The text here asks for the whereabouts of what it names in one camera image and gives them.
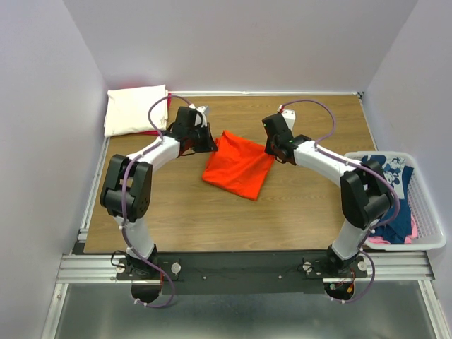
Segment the orange t shirt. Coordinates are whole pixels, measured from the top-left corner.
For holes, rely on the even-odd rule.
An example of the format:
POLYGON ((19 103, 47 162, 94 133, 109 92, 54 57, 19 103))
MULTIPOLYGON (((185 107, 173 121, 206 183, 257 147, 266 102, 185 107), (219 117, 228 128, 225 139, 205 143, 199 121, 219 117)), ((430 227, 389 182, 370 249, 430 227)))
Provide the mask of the orange t shirt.
POLYGON ((215 140, 201 178, 204 182, 252 201, 258 199, 274 158, 265 148, 224 130, 215 140))

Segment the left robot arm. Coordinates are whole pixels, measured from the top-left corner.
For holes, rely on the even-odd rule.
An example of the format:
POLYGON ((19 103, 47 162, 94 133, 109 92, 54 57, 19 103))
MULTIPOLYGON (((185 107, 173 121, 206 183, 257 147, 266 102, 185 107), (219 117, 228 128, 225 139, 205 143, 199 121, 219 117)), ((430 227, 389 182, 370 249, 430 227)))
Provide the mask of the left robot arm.
POLYGON ((114 155, 109 161, 100 204, 117 222, 127 248, 135 258, 132 270, 142 279, 157 268, 157 249, 144 217, 151 202, 155 172, 179 157, 215 152, 208 122, 208 107, 180 107, 175 122, 154 142, 130 155, 114 155))

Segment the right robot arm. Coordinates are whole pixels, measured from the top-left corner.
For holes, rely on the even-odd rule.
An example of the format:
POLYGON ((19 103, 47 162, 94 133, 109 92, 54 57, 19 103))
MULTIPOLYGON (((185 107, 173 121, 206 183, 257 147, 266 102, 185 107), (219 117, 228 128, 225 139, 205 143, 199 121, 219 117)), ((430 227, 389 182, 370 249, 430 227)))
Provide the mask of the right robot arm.
POLYGON ((265 152, 281 163, 305 167, 329 179, 340 188, 345 221, 320 260, 321 267, 339 277, 349 271, 373 226, 400 203, 375 160, 359 162, 321 147, 307 136, 293 136, 282 113, 262 120, 266 132, 265 152))

